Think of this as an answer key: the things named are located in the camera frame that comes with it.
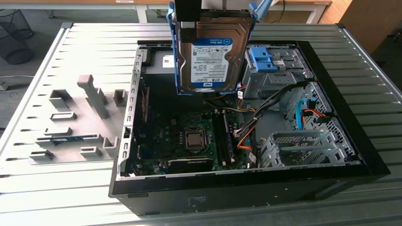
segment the waste bin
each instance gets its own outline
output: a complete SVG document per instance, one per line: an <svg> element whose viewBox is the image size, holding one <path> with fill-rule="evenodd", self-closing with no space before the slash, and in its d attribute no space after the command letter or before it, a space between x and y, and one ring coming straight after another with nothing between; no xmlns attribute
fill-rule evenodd
<svg viewBox="0 0 402 226"><path fill-rule="evenodd" d="M18 65L28 62L32 56L33 53L14 24L0 22L0 57L10 65Z"/></svg>
<svg viewBox="0 0 402 226"><path fill-rule="evenodd" d="M25 39L32 37L33 31L18 9L0 9L0 23L12 23Z"/></svg>

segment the floor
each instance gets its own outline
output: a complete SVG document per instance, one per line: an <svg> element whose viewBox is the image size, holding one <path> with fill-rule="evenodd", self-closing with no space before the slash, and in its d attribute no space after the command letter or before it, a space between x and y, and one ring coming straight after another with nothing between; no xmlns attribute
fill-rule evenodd
<svg viewBox="0 0 402 226"><path fill-rule="evenodd" d="M0 58L0 78L12 75L36 74L42 62L48 48L64 22L80 23L137 23L137 13L135 10L56 10L54 18L46 17L45 10L22 10L25 19L30 25L34 35L26 40L28 46L34 52L33 59L21 65L9 65ZM151 23L164 23L165 19L157 17L156 12L148 12ZM0 91L0 136L2 129L10 120L13 112L18 106L25 90L30 83L28 77L14 77L2 79L9 89Z"/></svg>
<svg viewBox="0 0 402 226"><path fill-rule="evenodd" d="M54 18L46 17L44 10L22 11L28 23L34 31L33 37L26 40L34 52L33 59L22 65L8 65L0 58L0 77L10 75L34 75L53 38L58 32L61 23L137 23L137 14L133 10L56 10ZM148 12L151 23L164 23L164 18L157 18L153 11ZM402 41L392 42L386 39L372 54L375 61L382 62L382 69L402 89L400 62L402 62ZM28 77L4 78L10 86L6 91L0 91L0 136L1 128L6 127L12 114L17 108L21 97L30 82Z"/></svg>

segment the wooden desk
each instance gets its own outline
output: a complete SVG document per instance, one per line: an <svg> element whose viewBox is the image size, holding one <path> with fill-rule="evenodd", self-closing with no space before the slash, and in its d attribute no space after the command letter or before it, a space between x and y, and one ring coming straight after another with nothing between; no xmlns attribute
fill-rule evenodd
<svg viewBox="0 0 402 226"><path fill-rule="evenodd" d="M135 9L140 23L147 23L147 10L167 9L171 0L0 0L0 8L17 9ZM228 0L228 5L248 8L251 0ZM285 0L285 11L309 12L307 24L316 24L323 14L326 6L331 0ZM271 6L271 11L280 13L283 2Z"/></svg>

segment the hard drive label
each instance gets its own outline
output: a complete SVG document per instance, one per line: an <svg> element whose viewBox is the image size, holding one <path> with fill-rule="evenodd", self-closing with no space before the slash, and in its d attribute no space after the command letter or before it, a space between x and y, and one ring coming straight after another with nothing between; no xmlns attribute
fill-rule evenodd
<svg viewBox="0 0 402 226"><path fill-rule="evenodd" d="M232 49L231 38L197 38L191 45L191 82L200 87L215 87L225 82L228 61L225 53Z"/></svg>

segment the hard drive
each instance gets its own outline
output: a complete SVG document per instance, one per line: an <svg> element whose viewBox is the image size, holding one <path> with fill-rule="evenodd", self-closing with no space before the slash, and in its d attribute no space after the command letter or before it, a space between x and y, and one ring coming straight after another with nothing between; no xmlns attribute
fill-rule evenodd
<svg viewBox="0 0 402 226"><path fill-rule="evenodd" d="M235 90L252 23L247 10L201 11L196 41L181 43L177 37L179 93Z"/></svg>

